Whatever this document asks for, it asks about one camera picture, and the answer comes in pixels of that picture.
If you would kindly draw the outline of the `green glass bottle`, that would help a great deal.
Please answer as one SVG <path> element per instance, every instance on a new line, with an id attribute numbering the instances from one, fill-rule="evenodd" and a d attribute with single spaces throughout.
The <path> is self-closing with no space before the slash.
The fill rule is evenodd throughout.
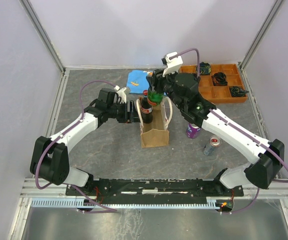
<path id="1" fill-rule="evenodd" d="M 148 103 L 153 107 L 158 106 L 161 104 L 163 96 L 163 93 L 157 93 L 156 91 L 149 90 L 147 95 Z"/>

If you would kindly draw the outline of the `glass cola bottle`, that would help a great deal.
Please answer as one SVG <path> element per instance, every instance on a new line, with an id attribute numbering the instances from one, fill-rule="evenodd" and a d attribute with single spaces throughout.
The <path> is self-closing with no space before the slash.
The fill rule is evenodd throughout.
<path id="1" fill-rule="evenodd" d="M 150 124 L 153 121 L 152 106 L 148 102 L 148 90 L 143 91 L 143 97 L 140 100 L 140 112 L 143 123 Z"/>

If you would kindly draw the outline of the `watermelon print canvas bag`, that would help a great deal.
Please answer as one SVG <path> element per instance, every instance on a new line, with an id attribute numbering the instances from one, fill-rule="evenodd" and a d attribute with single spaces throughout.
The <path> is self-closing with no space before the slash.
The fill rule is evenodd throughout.
<path id="1" fill-rule="evenodd" d="M 140 114 L 140 100 L 136 100 L 136 110 L 140 120 L 140 139 L 142 148 L 164 147 L 169 145 L 168 126 L 173 115 L 172 101 L 169 97 L 164 97 L 158 106 L 154 106 L 152 110 L 153 121 L 151 123 L 143 123 Z"/>

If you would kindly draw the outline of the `purple soda can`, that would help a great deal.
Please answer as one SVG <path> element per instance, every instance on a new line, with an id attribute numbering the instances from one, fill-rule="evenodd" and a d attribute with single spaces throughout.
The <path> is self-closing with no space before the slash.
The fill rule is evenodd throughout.
<path id="1" fill-rule="evenodd" d="M 186 129 L 186 136 L 190 139 L 195 139 L 201 132 L 201 128 L 195 124 L 189 123 Z"/>

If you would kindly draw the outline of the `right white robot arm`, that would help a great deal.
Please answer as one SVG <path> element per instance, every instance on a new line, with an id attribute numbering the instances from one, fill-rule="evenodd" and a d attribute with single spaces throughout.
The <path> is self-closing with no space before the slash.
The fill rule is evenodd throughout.
<path id="1" fill-rule="evenodd" d="M 163 72 L 156 69 L 146 77 L 149 89 L 169 97 L 185 120 L 220 137 L 248 161 L 226 169 L 213 183 L 215 193 L 224 196 L 232 188 L 247 183 L 267 189 L 283 167 L 283 142 L 278 139 L 269 141 L 253 134 L 204 99 L 198 89 L 200 77 L 197 74 Z"/>

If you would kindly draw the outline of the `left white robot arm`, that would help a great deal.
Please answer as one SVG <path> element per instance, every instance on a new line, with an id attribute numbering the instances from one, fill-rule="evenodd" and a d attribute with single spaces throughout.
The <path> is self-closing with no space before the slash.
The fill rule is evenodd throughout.
<path id="1" fill-rule="evenodd" d="M 93 175 L 72 167 L 69 153 L 108 119 L 116 119 L 122 124 L 139 121 L 134 102 L 127 100 L 129 92 L 128 87 L 103 88 L 71 124 L 51 137 L 39 137 L 35 142 L 30 172 L 50 184 L 74 185 L 83 195 L 91 194 L 94 190 Z"/>

